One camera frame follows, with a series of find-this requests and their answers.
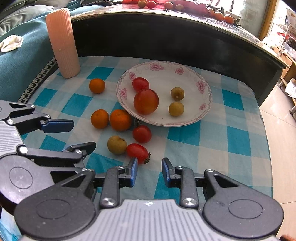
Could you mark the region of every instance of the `tiled floor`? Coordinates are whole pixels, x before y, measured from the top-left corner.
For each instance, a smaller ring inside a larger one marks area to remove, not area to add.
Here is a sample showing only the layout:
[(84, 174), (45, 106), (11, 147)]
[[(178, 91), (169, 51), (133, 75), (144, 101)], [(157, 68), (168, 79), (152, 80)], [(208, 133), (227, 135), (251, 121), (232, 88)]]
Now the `tiled floor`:
[(260, 110), (271, 156), (274, 199), (284, 210), (277, 237), (296, 238), (296, 115), (289, 114), (293, 106), (291, 98), (275, 86)]

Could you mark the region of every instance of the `ribbed gray panel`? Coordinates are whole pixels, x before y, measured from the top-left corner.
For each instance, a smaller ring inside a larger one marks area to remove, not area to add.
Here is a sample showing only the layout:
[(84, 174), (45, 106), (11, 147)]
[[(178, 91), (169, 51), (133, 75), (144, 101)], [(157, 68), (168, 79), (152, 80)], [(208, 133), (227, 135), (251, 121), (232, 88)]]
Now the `ribbed gray panel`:
[(7, 154), (14, 154), (17, 146), (24, 144), (15, 126), (0, 121), (0, 158)]
[[(214, 232), (195, 210), (174, 200), (124, 200), (101, 211), (85, 232), (67, 241), (233, 241)], [(265, 241), (276, 241), (272, 236)], [(23, 237), (21, 241), (32, 241)]]

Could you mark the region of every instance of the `white ceramic plate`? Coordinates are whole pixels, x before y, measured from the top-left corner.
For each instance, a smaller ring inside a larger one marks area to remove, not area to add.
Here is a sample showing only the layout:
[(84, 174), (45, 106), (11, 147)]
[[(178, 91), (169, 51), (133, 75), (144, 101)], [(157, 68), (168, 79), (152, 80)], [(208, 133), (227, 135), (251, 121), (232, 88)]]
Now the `white ceramic plate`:
[[(136, 91), (132, 81), (142, 77), (149, 81), (150, 89), (159, 97), (157, 109), (149, 115), (137, 113), (133, 99)], [(170, 91), (181, 87), (185, 97), (180, 102), (184, 105), (184, 113), (173, 117), (168, 107), (174, 102)], [(212, 91), (209, 84), (192, 69), (168, 61), (151, 61), (138, 64), (127, 70), (119, 79), (116, 95), (122, 107), (139, 120), (156, 126), (186, 126), (199, 121), (205, 116), (212, 105)]]

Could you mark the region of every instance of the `checkered tablecloth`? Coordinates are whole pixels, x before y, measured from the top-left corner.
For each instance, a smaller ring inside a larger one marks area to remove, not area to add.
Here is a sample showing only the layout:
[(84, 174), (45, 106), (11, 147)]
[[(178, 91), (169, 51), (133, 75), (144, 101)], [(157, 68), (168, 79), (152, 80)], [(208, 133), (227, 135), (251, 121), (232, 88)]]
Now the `checkered tablecloth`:
[[(116, 156), (107, 149), (107, 140), (119, 135), (128, 144), (134, 143), (132, 128), (116, 132), (111, 126), (95, 129), (90, 116), (97, 109), (109, 114), (122, 109), (116, 97), (116, 84), (130, 67), (147, 59), (122, 57), (80, 57), (81, 71), (64, 79), (59, 70), (39, 87), (29, 100), (36, 110), (52, 118), (72, 119), (74, 129), (68, 133), (45, 134), (34, 131), (24, 135), (28, 147), (62, 150), (64, 147), (94, 141), (95, 151), (85, 159), (87, 168), (106, 172), (108, 168), (125, 165), (126, 155)], [(161, 160), (168, 157), (174, 166), (182, 165), (203, 173), (215, 169), (237, 181), (272, 195), (272, 174), (264, 124), (253, 91), (244, 83), (216, 73), (193, 68), (209, 83), (213, 104), (200, 121), (184, 127), (148, 125), (152, 139), (144, 146), (151, 153), (150, 162), (139, 166), (135, 187), (122, 188), (121, 198), (179, 200), (180, 190), (166, 188), (161, 173)], [(105, 80), (102, 94), (93, 94), (89, 82)]]

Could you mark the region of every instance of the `ribbed pink cylinder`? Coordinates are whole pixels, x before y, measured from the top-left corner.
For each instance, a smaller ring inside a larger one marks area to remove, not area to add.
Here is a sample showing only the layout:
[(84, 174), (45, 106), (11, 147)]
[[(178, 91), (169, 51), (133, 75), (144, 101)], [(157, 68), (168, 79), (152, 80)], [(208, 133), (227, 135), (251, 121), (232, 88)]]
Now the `ribbed pink cylinder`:
[(46, 26), (59, 70), (64, 78), (72, 78), (80, 71), (70, 11), (61, 8), (46, 16)]

